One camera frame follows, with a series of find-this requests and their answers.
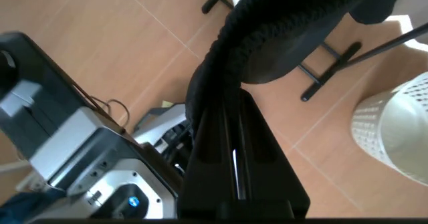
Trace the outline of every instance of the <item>black pole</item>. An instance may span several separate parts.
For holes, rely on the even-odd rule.
[[[410,31],[409,33],[405,33],[403,35],[401,35],[400,37],[397,37],[391,41],[388,41],[366,53],[361,54],[360,56],[354,58],[353,60],[350,60],[349,62],[342,64],[340,66],[338,66],[335,70],[343,70],[344,68],[347,68],[349,66],[352,66],[354,64],[357,64],[363,60],[366,60],[368,58],[371,58],[375,55],[378,55],[380,53],[383,53],[384,51],[390,50],[391,48],[398,46],[402,43],[405,43],[409,40],[412,40],[416,37],[419,37],[420,35],[427,33],[428,32],[428,23],[415,28],[414,30]]]

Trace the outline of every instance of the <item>laundry basket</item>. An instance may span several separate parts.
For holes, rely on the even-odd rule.
[[[428,185],[428,72],[362,101],[351,133],[367,154]]]

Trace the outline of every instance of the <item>blue light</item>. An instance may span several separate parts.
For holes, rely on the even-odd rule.
[[[129,197],[128,203],[131,207],[137,207],[140,204],[140,201],[136,197]]]

